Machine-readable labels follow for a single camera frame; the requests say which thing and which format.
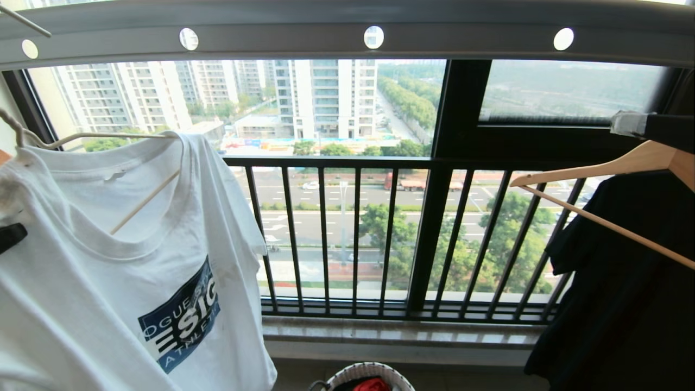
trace white hanger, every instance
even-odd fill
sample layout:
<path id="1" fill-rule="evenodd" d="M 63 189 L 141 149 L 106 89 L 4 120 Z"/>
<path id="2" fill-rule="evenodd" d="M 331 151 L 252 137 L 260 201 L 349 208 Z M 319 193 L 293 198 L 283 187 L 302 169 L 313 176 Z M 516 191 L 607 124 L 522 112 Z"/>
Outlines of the white hanger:
<path id="1" fill-rule="evenodd" d="M 564 170 L 546 171 L 543 173 L 529 174 L 516 178 L 510 186 L 519 186 L 526 191 L 545 198 L 555 204 L 569 209 L 576 214 L 584 216 L 589 220 L 603 225 L 604 227 L 618 232 L 619 234 L 629 237 L 654 251 L 657 251 L 667 257 L 695 270 L 695 262 L 686 257 L 677 254 L 664 246 L 654 243 L 653 241 L 635 234 L 620 225 L 613 224 L 608 220 L 598 217 L 595 214 L 586 212 L 566 202 L 551 197 L 543 192 L 528 187 L 530 184 L 538 184 L 543 182 L 555 182 L 568 179 L 599 177 L 602 175 L 616 175 L 637 173 L 641 171 L 653 170 L 670 170 L 676 177 L 683 181 L 692 191 L 695 191 L 695 155 L 677 150 L 674 147 L 663 145 L 655 141 L 645 141 L 638 145 L 635 149 L 629 151 L 618 159 L 609 161 L 595 166 L 585 166 L 576 168 L 566 168 Z"/>
<path id="2" fill-rule="evenodd" d="M 10 127 L 15 131 L 16 135 L 16 141 L 17 141 L 17 147 L 24 147 L 24 137 L 27 137 L 28 139 L 31 139 L 31 141 L 40 148 L 47 149 L 47 150 L 53 150 L 56 149 L 57 147 L 62 146 L 63 144 L 69 143 L 70 141 L 76 140 L 78 138 L 83 138 L 83 137 L 118 137 L 118 138 L 177 138 L 175 135 L 168 135 L 168 134 L 130 134 L 130 133 L 77 133 L 77 134 L 72 134 L 68 137 L 62 138 L 55 143 L 50 143 L 46 144 L 43 141 L 41 141 L 38 136 L 36 136 L 33 132 L 29 131 L 28 129 L 24 128 L 22 124 L 19 123 L 16 119 L 14 119 L 7 111 L 5 111 L 3 108 L 0 108 L 0 118 L 3 119 L 3 121 L 7 122 L 7 125 L 10 125 Z M 128 215 L 120 222 L 118 223 L 112 230 L 111 234 L 115 234 L 120 230 L 123 225 L 128 223 L 133 216 L 135 216 L 149 201 L 154 198 L 157 194 L 159 194 L 160 191 L 162 191 L 174 178 L 181 172 L 181 169 L 178 169 L 175 173 L 173 173 L 170 177 L 168 177 L 159 187 L 154 189 L 154 191 L 147 196 L 140 204 L 138 204 L 135 209 L 133 209 Z"/>

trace black shirt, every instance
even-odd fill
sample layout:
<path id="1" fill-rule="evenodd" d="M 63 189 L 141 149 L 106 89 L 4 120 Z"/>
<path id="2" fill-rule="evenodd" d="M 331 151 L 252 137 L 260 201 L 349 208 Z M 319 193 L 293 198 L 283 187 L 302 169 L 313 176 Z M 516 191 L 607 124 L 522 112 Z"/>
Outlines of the black shirt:
<path id="1" fill-rule="evenodd" d="M 670 172 L 604 181 L 585 210 L 693 259 L 695 196 Z M 693 390 L 695 273 L 578 216 L 548 245 L 575 272 L 524 372 L 551 390 Z"/>

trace black metal railing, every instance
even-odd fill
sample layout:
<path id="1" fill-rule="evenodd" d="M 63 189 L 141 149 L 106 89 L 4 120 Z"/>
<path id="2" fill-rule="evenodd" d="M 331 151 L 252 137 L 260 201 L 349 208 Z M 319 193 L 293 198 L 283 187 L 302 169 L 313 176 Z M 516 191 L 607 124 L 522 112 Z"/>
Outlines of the black metal railing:
<path id="1" fill-rule="evenodd" d="M 263 265 L 268 281 L 267 295 L 262 297 L 262 306 L 264 314 L 271 315 L 292 315 L 292 316 L 312 316 L 312 317 L 338 317 L 338 318 L 355 318 L 355 319 L 401 319 L 401 320 L 423 320 L 423 321 L 465 321 L 465 322 L 484 322 L 497 324 L 546 324 L 549 318 L 553 315 L 557 301 L 562 293 L 563 288 L 569 279 L 569 276 L 560 278 L 559 283 L 551 294 L 544 297 L 547 299 L 539 302 L 536 298 L 531 301 L 535 285 L 538 283 L 546 267 L 548 256 L 543 253 L 535 264 L 532 277 L 528 281 L 523 294 L 520 298 L 514 300 L 505 299 L 505 285 L 509 280 L 512 269 L 514 268 L 516 258 L 524 244 L 524 240 L 531 226 L 540 199 L 537 196 L 532 196 L 530 204 L 521 224 L 519 225 L 518 234 L 512 247 L 512 250 L 507 259 L 503 272 L 499 277 L 499 281 L 494 292 L 490 294 L 480 295 L 475 291 L 475 285 L 480 277 L 480 271 L 485 263 L 485 256 L 488 251 L 491 238 L 494 233 L 496 221 L 498 220 L 502 203 L 505 198 L 509 181 L 512 178 L 512 170 L 538 170 L 536 165 L 534 168 L 527 167 L 510 167 L 504 162 L 490 164 L 467 160 L 441 160 L 441 159 L 426 159 L 426 158 L 342 158 L 342 157 L 225 157 L 228 166 L 239 166 L 245 169 L 245 176 L 249 187 L 250 203 L 254 210 L 256 222 L 263 232 L 263 224 L 261 220 L 261 205 L 259 203 L 258 190 L 256 188 L 256 180 L 253 167 L 274 167 L 279 168 L 281 172 L 281 182 L 284 192 L 284 200 L 286 203 L 287 224 L 289 241 L 291 247 L 291 255 L 293 262 L 293 272 L 295 284 L 297 288 L 296 294 L 279 294 L 275 287 L 274 278 L 272 275 L 271 259 L 273 254 L 263 256 Z M 295 233 L 295 211 L 291 197 L 291 184 L 289 168 L 303 167 L 315 168 L 318 172 L 319 182 L 319 216 L 321 227 L 321 256 L 322 256 L 322 274 L 323 274 L 323 290 L 322 297 L 308 297 L 302 293 L 302 276 L 300 273 L 300 261 L 297 253 L 297 235 Z M 329 257 L 328 257 L 328 240 L 327 240 L 327 221 L 326 221 L 326 169 L 332 168 L 350 168 L 355 171 L 354 181 L 354 237 L 352 238 L 352 292 L 349 295 L 341 294 L 334 295 L 334 290 L 331 288 L 329 280 Z M 357 290 L 358 283 L 358 264 L 359 264 L 359 225 L 360 225 L 360 190 L 364 189 L 361 180 L 361 174 L 365 169 L 381 168 L 391 170 L 391 188 L 389 191 L 389 214 L 386 230 L 386 243 L 383 248 L 383 272 L 381 276 L 381 285 L 378 298 L 362 298 L 359 297 Z M 428 246 L 434 246 L 439 238 L 439 226 L 445 218 L 445 209 L 443 206 L 437 208 L 428 208 L 428 205 L 442 205 L 446 201 L 449 191 L 450 178 L 454 170 L 465 170 L 466 176 L 461 191 L 461 198 L 457 205 L 453 229 L 447 245 L 447 251 L 443 263 L 443 270 L 439 285 L 436 289 L 434 299 L 428 299 L 427 285 L 430 279 L 430 272 L 418 274 L 418 270 L 422 270 L 423 265 L 432 268 L 434 250 L 428 251 L 416 250 L 413 260 L 412 275 L 408 286 L 407 296 L 401 300 L 395 300 L 387 296 L 387 278 L 389 274 L 389 258 L 391 250 L 391 237 L 393 235 L 394 212 L 396 207 L 396 195 L 398 189 L 399 170 L 425 169 L 429 171 L 427 188 L 425 189 L 423 209 L 420 215 L 420 229 L 417 234 L 416 247 L 422 243 L 427 243 Z M 480 242 L 475 264 L 470 270 L 470 281 L 467 289 L 464 292 L 463 299 L 452 300 L 446 298 L 447 292 L 445 289 L 446 281 L 450 276 L 450 267 L 453 254 L 455 251 L 457 237 L 461 224 L 464 219 L 466 203 L 469 199 L 469 193 L 473 185 L 473 175 L 476 170 L 501 170 L 502 178 L 496 194 L 492 208 L 487 211 L 488 222 L 484 229 L 484 234 Z M 576 202 L 578 199 L 584 180 L 576 181 L 572 188 L 568 201 Z M 544 190 L 545 184 L 538 185 L 539 190 Z M 569 212 L 564 210 L 557 219 L 552 234 L 549 235 L 549 240 L 564 227 L 566 224 Z M 436 230 L 423 229 L 423 226 L 428 221 L 437 222 Z"/>

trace red cloth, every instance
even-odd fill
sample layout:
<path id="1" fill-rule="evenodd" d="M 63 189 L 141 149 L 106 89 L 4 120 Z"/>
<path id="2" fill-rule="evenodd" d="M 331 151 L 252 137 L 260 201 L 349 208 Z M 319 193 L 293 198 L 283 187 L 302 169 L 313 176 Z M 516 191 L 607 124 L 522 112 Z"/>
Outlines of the red cloth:
<path id="1" fill-rule="evenodd" d="M 391 391 L 391 387 L 382 378 L 371 378 L 358 385 L 353 391 Z"/>

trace window sill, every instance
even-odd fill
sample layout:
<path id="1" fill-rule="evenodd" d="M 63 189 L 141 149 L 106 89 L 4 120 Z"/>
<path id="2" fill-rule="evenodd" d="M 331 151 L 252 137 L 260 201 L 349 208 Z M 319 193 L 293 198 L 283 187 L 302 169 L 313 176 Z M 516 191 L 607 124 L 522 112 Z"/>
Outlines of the window sill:
<path id="1" fill-rule="evenodd" d="M 522 367 L 543 326 L 263 317 L 273 358 Z"/>

